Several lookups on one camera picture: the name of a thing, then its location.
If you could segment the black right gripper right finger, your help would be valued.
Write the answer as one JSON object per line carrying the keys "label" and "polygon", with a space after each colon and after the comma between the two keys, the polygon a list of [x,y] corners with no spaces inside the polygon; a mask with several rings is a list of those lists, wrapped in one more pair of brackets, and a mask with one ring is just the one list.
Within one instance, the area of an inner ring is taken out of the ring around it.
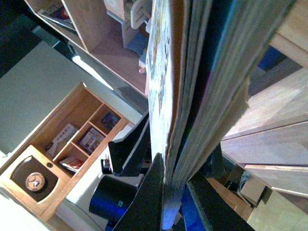
{"label": "black right gripper right finger", "polygon": [[186,184],[186,230],[252,231],[253,228],[197,172]]}

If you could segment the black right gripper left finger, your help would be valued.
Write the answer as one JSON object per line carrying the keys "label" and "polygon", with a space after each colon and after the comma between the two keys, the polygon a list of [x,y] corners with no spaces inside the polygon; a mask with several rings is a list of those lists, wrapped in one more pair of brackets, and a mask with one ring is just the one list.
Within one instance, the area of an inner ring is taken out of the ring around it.
{"label": "black right gripper left finger", "polygon": [[164,197],[164,162],[157,153],[135,198],[115,225],[115,231],[161,231]]}

